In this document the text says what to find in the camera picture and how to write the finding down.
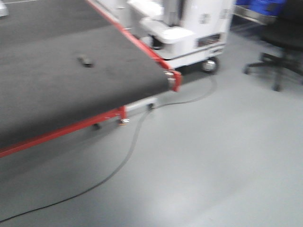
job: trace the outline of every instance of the black cable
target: black cable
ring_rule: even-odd
[[[124,158],[124,160],[121,162],[121,164],[108,176],[106,177],[103,181],[99,182],[98,184],[88,188],[87,190],[77,194],[77,195],[74,195],[74,196],[71,196],[67,199],[64,199],[64,200],[61,200],[59,202],[55,202],[55,203],[52,203],[50,205],[47,205],[47,206],[43,206],[43,207],[40,207],[40,208],[37,208],[37,209],[33,209],[33,210],[29,210],[29,211],[26,211],[26,212],[23,212],[23,213],[20,213],[20,214],[17,214],[17,215],[14,215],[14,216],[11,216],[9,218],[6,218],[6,219],[3,219],[3,220],[0,220],[0,224],[5,222],[5,221],[8,221],[8,220],[11,220],[11,219],[14,219],[14,218],[17,218],[17,217],[20,217],[20,216],[23,216],[25,214],[29,214],[29,213],[32,213],[32,212],[35,212],[35,211],[38,211],[38,210],[42,210],[42,209],[46,209],[48,207],[52,207],[52,206],[55,206],[57,204],[60,204],[60,203],[63,203],[63,202],[66,202],[66,201],[69,201],[69,200],[72,200],[74,198],[77,198],[83,194],[86,194],[90,191],[92,191],[93,189],[103,185],[104,183],[106,183],[107,181],[109,181],[113,176],[115,176],[126,164],[127,162],[129,161],[129,159],[131,158],[131,156],[133,155],[134,153],[134,149],[136,147],[136,144],[137,144],[137,141],[138,141],[138,138],[139,138],[139,134],[140,134],[140,131],[141,131],[141,128],[143,126],[143,123],[145,121],[145,119],[147,118],[147,116],[153,111],[153,110],[156,110],[156,109],[160,109],[160,108],[163,108],[163,107],[166,107],[166,106],[170,106],[170,105],[181,105],[181,104],[189,104],[189,103],[194,103],[194,102],[198,102],[202,99],[205,99],[207,97],[209,97],[210,95],[212,95],[216,90],[217,90],[217,82],[214,78],[214,76],[209,76],[209,79],[211,80],[212,82],[212,87],[211,89],[206,92],[204,95],[198,97],[198,98],[194,98],[192,100],[189,100],[189,101],[184,101],[184,102],[176,102],[176,103],[168,103],[168,104],[163,104],[163,105],[159,105],[157,107],[155,107],[154,109],[151,109],[150,111],[146,112],[139,120],[138,124],[137,124],[137,127],[135,129],[135,132],[134,132],[134,136],[133,136],[133,140],[132,140],[132,143],[131,143],[131,146],[128,150],[128,153],[126,155],[126,157]]]

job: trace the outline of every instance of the black office chair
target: black office chair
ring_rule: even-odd
[[[300,62],[289,58],[291,51],[303,52],[303,0],[287,0],[277,20],[264,28],[261,39],[281,47],[283,49],[282,57],[262,53],[260,58],[262,62],[248,64],[244,70],[245,74],[250,74],[252,67],[271,66],[275,68],[274,91],[281,90],[283,68],[303,76]]]

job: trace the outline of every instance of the blue bin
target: blue bin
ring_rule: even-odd
[[[238,6],[248,6],[250,4],[250,0],[237,0],[236,5]]]
[[[250,9],[267,16],[277,16],[286,0],[251,0]]]

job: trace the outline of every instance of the chair base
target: chair base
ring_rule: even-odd
[[[244,73],[250,74],[251,68],[272,67],[276,69],[275,82],[272,86],[272,89],[274,91],[281,91],[283,69],[288,69],[303,77],[303,70],[300,69],[300,63],[294,60],[290,60],[288,58],[288,55],[288,50],[283,50],[282,57],[276,57],[268,53],[262,53],[260,57],[261,62],[246,65]]]

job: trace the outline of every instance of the metal shelf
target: metal shelf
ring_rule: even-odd
[[[272,24],[276,20],[275,16],[263,15],[248,9],[248,7],[249,6],[235,6],[234,15],[256,22],[261,25]]]

